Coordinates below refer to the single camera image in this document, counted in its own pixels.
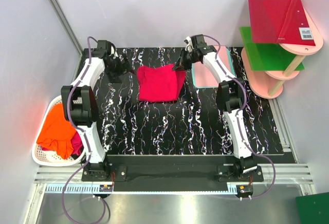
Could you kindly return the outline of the crimson red t shirt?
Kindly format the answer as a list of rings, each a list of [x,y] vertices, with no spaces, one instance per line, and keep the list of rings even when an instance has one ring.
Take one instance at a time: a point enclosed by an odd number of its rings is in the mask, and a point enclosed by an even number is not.
[[[151,68],[141,66],[137,70],[139,101],[177,101],[186,78],[185,71],[173,70],[173,64]]]

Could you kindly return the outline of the pink board teal edge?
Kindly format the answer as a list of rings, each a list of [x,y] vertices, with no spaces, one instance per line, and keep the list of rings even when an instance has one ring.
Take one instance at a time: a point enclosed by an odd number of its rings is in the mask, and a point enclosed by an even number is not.
[[[235,75],[233,61],[229,52],[229,48],[226,46],[221,46],[219,53],[219,58],[222,60],[226,68]],[[196,88],[214,88],[218,87],[218,82],[212,75],[211,71],[201,62],[194,63],[192,65],[192,78],[193,84]]]

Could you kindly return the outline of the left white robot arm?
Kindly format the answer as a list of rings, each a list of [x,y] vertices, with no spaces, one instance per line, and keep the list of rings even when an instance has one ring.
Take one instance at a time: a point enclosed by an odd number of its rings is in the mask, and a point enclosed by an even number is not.
[[[95,49],[88,48],[88,58],[76,79],[61,88],[64,117],[81,138],[86,155],[82,168],[85,176],[91,179],[106,181],[115,176],[98,134],[95,84],[102,73],[110,83],[121,83],[121,76],[133,72],[128,59],[118,56],[112,42],[98,40]]]

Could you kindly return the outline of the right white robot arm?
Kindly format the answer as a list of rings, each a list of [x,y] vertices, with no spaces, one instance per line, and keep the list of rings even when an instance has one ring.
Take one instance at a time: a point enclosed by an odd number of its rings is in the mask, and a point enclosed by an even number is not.
[[[219,49],[207,45],[205,37],[203,34],[186,37],[186,46],[172,69],[186,71],[200,62],[210,70],[218,83],[216,104],[226,118],[233,144],[235,161],[227,176],[251,181],[258,166],[244,125],[243,110],[247,101],[244,81],[231,73],[218,55]]]

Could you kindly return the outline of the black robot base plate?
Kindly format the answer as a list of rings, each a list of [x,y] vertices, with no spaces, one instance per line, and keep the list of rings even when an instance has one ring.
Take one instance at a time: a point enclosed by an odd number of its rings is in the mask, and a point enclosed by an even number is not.
[[[227,183],[248,183],[227,174],[232,168],[235,158],[223,156],[114,156],[107,159],[114,176],[114,191],[124,193],[150,192],[219,192],[228,189]],[[292,166],[291,154],[271,155],[270,163],[263,157],[254,157],[257,171],[252,174],[254,183],[265,182],[266,173],[278,174],[285,166]],[[82,174],[83,181],[104,182],[94,180]]]

